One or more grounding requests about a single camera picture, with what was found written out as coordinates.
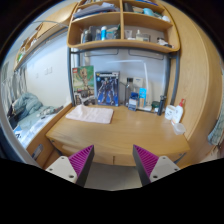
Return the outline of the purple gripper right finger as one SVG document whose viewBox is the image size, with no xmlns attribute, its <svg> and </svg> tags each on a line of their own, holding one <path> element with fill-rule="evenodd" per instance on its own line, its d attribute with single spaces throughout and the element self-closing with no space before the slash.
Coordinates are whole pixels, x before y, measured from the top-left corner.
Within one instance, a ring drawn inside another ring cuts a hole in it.
<svg viewBox="0 0 224 224">
<path fill-rule="evenodd" d="M 167 156 L 158 157 L 137 145 L 133 146 L 133 158 L 143 186 L 180 170 Z"/>
</svg>

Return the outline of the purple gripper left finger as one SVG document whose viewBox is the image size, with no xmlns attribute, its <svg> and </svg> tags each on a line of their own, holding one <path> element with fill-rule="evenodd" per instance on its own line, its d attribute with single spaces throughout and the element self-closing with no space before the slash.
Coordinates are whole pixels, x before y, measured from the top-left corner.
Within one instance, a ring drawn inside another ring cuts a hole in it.
<svg viewBox="0 0 224 224">
<path fill-rule="evenodd" d="M 60 156 L 47 171 L 83 187 L 94 157 L 94 146 L 90 145 L 67 157 Z"/>
</svg>

